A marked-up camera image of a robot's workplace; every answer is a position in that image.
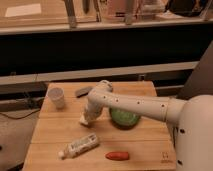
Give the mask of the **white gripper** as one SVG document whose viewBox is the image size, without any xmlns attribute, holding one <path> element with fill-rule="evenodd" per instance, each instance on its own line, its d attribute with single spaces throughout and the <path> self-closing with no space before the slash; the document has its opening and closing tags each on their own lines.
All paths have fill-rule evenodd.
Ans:
<svg viewBox="0 0 213 171">
<path fill-rule="evenodd" d="M 101 115 L 101 113 L 102 113 L 102 106 L 97 103 L 89 101 L 85 106 L 83 116 L 87 122 L 92 122 L 96 120 Z"/>
</svg>

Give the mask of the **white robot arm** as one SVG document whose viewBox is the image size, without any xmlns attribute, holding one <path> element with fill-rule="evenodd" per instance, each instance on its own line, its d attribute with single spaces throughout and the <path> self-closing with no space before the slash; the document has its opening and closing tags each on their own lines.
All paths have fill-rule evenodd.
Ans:
<svg viewBox="0 0 213 171">
<path fill-rule="evenodd" d="M 189 100 L 170 97 L 113 93 L 107 80 L 100 81 L 87 95 L 80 121 L 93 123 L 104 107 L 120 109 L 178 127 L 176 171 L 213 171 L 213 95 Z"/>
</svg>

